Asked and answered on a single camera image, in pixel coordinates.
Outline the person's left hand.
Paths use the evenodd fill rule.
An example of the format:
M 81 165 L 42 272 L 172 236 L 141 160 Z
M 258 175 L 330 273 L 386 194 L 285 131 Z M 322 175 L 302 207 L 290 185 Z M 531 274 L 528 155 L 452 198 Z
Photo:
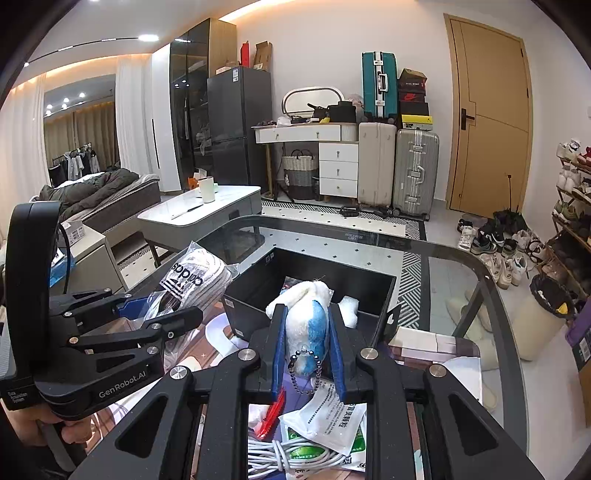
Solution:
M 18 438 L 26 446 L 46 444 L 40 425 L 54 425 L 61 422 L 61 437 L 67 444 L 85 444 L 92 437 L 91 421 L 84 418 L 78 421 L 65 421 L 58 418 L 45 404 L 38 404 L 21 410 L 9 410 L 1 402 L 4 412 Z

